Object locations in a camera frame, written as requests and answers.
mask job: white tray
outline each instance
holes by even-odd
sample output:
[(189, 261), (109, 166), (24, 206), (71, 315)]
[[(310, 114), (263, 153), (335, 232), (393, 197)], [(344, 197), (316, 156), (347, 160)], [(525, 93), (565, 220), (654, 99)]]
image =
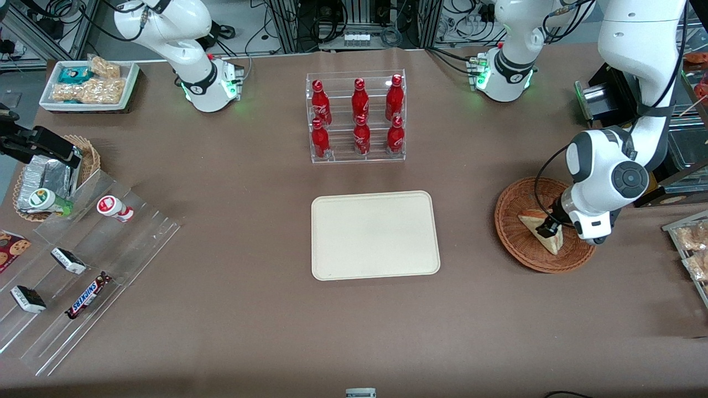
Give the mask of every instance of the white tray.
[(425, 191), (321, 196), (312, 202), (312, 275), (319, 280), (431, 275), (440, 269)]
[(135, 62), (111, 62), (120, 67), (120, 77), (125, 79), (125, 88), (123, 89), (123, 94), (121, 95), (118, 103), (65, 103), (53, 100), (52, 90), (54, 90), (54, 85), (59, 81), (59, 74), (62, 69), (85, 67), (89, 65), (88, 61), (59, 61), (54, 66), (52, 74), (49, 76), (49, 81), (45, 86), (44, 92), (42, 93), (42, 98), (40, 98), (40, 106), (46, 110), (59, 112), (97, 112), (125, 109), (128, 104), (128, 100), (130, 99), (133, 86), (135, 86), (135, 81), (137, 80), (137, 75), (140, 68)]

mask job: brown table surface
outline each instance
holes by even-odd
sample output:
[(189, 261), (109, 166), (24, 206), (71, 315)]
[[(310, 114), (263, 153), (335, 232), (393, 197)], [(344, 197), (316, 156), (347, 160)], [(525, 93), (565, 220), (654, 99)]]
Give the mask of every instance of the brown table surface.
[[(475, 49), (466, 50), (474, 53)], [(89, 138), (103, 168), (182, 229), (51, 377), (0, 362), (2, 397), (595, 397), (708, 394), (706, 309), (659, 227), (704, 208), (628, 209), (581, 269), (545, 275), (501, 246), (498, 194), (583, 129), (573, 82), (594, 45), (544, 49), (513, 103), (469, 90), (424, 51), (256, 59), (244, 97), (197, 112), (167, 63), (128, 115), (36, 123)], [(408, 159), (312, 165), (308, 72), (405, 68)], [(563, 161), (548, 176), (568, 179)], [(431, 276), (320, 282), (310, 204), (425, 190), (442, 265)], [(13, 214), (2, 227), (29, 234)]]

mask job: clear acrylic shelf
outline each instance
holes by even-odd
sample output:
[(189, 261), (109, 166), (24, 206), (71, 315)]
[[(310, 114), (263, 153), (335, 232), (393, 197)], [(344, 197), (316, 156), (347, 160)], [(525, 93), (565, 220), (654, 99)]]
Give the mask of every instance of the clear acrylic shelf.
[[(96, 203), (107, 194), (132, 207), (135, 216), (124, 224), (98, 214)], [(69, 199), (74, 212), (44, 221), (35, 229), (36, 239), (30, 238), (31, 251), (17, 260), (27, 258), (27, 263), (16, 261), (12, 273), (0, 274), (0, 353), (20, 356), (36, 375), (50, 375), (57, 368), (179, 229), (101, 170)], [(81, 275), (66, 271), (50, 254), (55, 247), (74, 253), (88, 269)], [(101, 271), (113, 280), (76, 319), (69, 319), (64, 311)], [(15, 285), (37, 290), (47, 309), (40, 314), (23, 311), (9, 292)]]
[[(331, 73), (309, 73), (305, 82), (305, 106), (307, 108), (308, 140), (310, 143), (310, 157), (312, 163), (342, 163), (359, 161), (403, 161), (406, 159), (406, 140), (408, 130), (404, 138), (402, 153), (398, 156), (391, 156), (386, 152), (387, 135), (391, 122), (386, 119), (386, 94), (391, 86), (391, 77), (394, 74), (403, 76), (401, 87), (406, 94), (404, 96), (401, 117), (403, 127), (406, 129), (406, 71), (405, 69), (367, 71), (367, 72), (331, 72)], [(354, 94), (354, 79), (364, 79), (366, 92), (369, 95), (369, 128), (371, 129), (371, 150), (366, 155), (359, 155), (354, 150), (354, 121), (352, 115), (351, 98)], [(312, 82), (321, 80), (324, 92), (329, 97), (332, 111), (332, 123), (326, 127), (329, 133), (329, 145), (332, 148), (332, 156), (322, 159), (315, 155), (312, 144), (312, 120), (314, 110), (312, 109)]]

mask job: round wicker basket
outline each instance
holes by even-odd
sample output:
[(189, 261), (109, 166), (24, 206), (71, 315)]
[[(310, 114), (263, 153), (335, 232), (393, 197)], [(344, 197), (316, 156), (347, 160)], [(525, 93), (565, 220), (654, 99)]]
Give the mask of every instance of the round wicker basket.
[[(522, 178), (508, 186), (499, 196), (494, 211), (494, 224), (501, 243), (521, 264), (545, 273), (563, 273), (581, 267), (595, 253), (595, 247), (563, 227), (563, 247), (554, 256), (518, 219), (523, 210), (537, 209), (533, 195), (534, 178)], [(538, 196), (548, 208), (568, 185), (551, 178), (538, 182)]]
[[(72, 144), (76, 145), (84, 154), (84, 160), (81, 163), (81, 170), (79, 171), (79, 180), (76, 183), (76, 186), (80, 186), (82, 183), (84, 183), (84, 181), (89, 179), (89, 177), (91, 176), (91, 174), (94, 173), (94, 171), (101, 168), (101, 156), (98, 154), (93, 145), (91, 145), (91, 142), (88, 141), (86, 138), (80, 137), (78, 135), (65, 135), (64, 138)], [(15, 212), (17, 212), (17, 214), (23, 219), (32, 222), (42, 222), (46, 220), (51, 213), (41, 212), (34, 214), (26, 214), (17, 210), (17, 198), (20, 195), (20, 187), (22, 186), (22, 175), (24, 175), (24, 173), (25, 169), (23, 167), (22, 172), (20, 173), (20, 176), (17, 179), (17, 183), (15, 184), (15, 188), (12, 192), (12, 204), (15, 207)]]

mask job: red bottle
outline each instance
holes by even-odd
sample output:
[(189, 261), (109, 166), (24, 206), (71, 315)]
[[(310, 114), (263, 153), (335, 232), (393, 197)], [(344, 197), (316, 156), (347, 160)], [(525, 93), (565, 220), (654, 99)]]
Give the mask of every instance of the red bottle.
[(403, 131), (403, 118), (394, 116), (392, 126), (389, 128), (386, 152), (392, 156), (398, 156), (403, 150), (403, 139), (406, 133)]
[(354, 127), (354, 150), (360, 155), (366, 155), (371, 148), (371, 130), (366, 125), (366, 115), (359, 115), (355, 119)]
[(354, 80), (354, 95), (352, 96), (352, 118), (364, 115), (369, 118), (369, 94), (364, 89), (364, 79)]
[(332, 150), (329, 147), (329, 135), (324, 129), (321, 119), (312, 121), (312, 144), (318, 158), (326, 159), (332, 155)]
[(403, 77), (400, 74), (395, 74), (391, 78), (391, 87), (388, 94), (386, 94), (386, 120), (391, 120), (394, 116), (401, 115), (403, 97), (405, 96), (403, 87), (401, 87), (402, 81)]
[(322, 80), (312, 82), (312, 109), (315, 118), (322, 119), (327, 125), (332, 124), (332, 110), (329, 108), (329, 97), (324, 93)]

